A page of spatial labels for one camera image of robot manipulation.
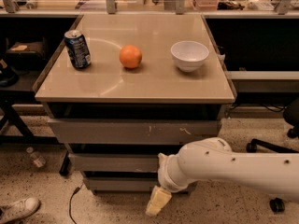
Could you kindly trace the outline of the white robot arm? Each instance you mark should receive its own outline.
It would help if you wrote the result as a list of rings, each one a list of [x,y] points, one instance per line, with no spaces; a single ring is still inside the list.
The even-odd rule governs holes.
[[[232,151],[219,137],[184,145],[177,154],[158,155],[158,181],[146,214],[156,216],[174,193],[200,180],[232,181],[271,195],[270,206],[282,210],[282,200],[299,203],[299,153],[254,139],[245,153]]]

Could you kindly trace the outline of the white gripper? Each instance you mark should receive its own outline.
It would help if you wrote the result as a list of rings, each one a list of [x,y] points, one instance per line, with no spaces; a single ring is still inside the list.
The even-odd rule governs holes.
[[[187,177],[180,170],[176,155],[159,153],[158,159],[158,181],[162,187],[155,186],[152,190],[146,208],[146,214],[150,217],[157,216],[169,203],[172,198],[170,192],[177,193],[188,187]]]

